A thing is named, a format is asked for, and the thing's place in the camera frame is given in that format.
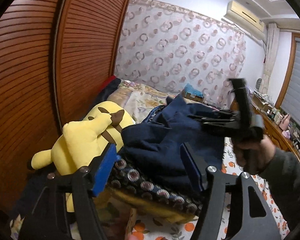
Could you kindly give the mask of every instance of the person's arm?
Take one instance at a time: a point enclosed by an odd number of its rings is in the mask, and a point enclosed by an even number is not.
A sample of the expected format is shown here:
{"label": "person's arm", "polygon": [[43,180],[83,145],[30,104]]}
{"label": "person's arm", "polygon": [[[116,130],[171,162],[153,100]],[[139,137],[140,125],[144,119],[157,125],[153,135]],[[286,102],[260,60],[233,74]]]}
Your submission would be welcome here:
{"label": "person's arm", "polygon": [[260,143],[233,141],[237,163],[244,167],[243,149],[258,152],[260,176],[268,181],[271,195],[293,230],[300,222],[300,162],[290,152],[277,149],[268,136]]}
{"label": "person's arm", "polygon": [[269,183],[271,195],[293,230],[300,221],[300,162],[293,153],[276,149],[260,176]]}

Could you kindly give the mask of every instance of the white curtain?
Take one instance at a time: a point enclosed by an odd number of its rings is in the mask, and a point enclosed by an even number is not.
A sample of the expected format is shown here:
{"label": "white curtain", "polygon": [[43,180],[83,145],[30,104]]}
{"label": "white curtain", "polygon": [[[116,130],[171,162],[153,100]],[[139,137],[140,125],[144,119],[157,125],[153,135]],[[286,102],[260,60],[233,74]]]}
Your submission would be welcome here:
{"label": "white curtain", "polygon": [[262,82],[259,88],[261,94],[268,92],[269,81],[274,67],[275,59],[277,58],[279,47],[280,29],[275,23],[270,23],[268,26],[268,44],[266,51],[266,62],[263,68]]}
{"label": "white curtain", "polygon": [[245,62],[244,33],[199,13],[154,0],[130,0],[115,75],[178,94],[189,82],[223,107]]}

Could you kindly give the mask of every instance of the stuffed animal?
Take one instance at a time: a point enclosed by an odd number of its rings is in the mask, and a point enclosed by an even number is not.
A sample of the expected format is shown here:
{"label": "stuffed animal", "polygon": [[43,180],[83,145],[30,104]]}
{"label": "stuffed animal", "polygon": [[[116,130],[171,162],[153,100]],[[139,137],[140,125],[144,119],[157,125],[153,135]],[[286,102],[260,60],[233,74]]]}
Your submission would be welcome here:
{"label": "stuffed animal", "polygon": [[[116,103],[102,102],[82,121],[65,124],[52,149],[36,153],[29,168],[37,170],[53,162],[60,175],[72,174],[100,156],[109,142],[118,152],[123,146],[121,130],[132,124],[131,116]],[[68,195],[67,210],[74,212],[72,195]]]}

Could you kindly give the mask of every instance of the sliding wardrobe door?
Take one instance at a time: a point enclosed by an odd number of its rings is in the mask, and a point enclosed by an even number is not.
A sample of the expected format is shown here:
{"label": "sliding wardrobe door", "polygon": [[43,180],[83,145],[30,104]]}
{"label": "sliding wardrobe door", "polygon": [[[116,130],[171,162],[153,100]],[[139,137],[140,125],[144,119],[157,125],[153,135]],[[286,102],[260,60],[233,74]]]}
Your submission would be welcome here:
{"label": "sliding wardrobe door", "polygon": [[112,74],[128,0],[65,0],[55,39],[60,125],[88,111]]}
{"label": "sliding wardrobe door", "polygon": [[58,0],[15,0],[0,18],[0,209],[26,184],[26,162],[58,139],[51,33]]}

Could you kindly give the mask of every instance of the metal screw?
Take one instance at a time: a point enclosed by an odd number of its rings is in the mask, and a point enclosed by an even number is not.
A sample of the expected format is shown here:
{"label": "metal screw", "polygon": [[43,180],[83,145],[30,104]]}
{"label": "metal screw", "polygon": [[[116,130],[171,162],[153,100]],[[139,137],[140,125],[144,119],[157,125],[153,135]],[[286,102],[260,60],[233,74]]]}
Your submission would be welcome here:
{"label": "metal screw", "polygon": [[80,172],[82,173],[86,173],[89,171],[89,167],[88,166],[82,166],[80,169],[79,169]]}
{"label": "metal screw", "polygon": [[250,177],[250,174],[247,173],[247,172],[243,172],[241,175],[242,175],[242,177],[244,177],[245,179],[247,179],[247,178]]}
{"label": "metal screw", "polygon": [[56,176],[56,175],[52,172],[52,173],[49,173],[49,174],[47,175],[47,178],[48,178],[48,179],[54,179],[55,176]]}
{"label": "metal screw", "polygon": [[216,172],[217,168],[215,166],[209,166],[208,167],[208,171],[210,171],[210,172]]}

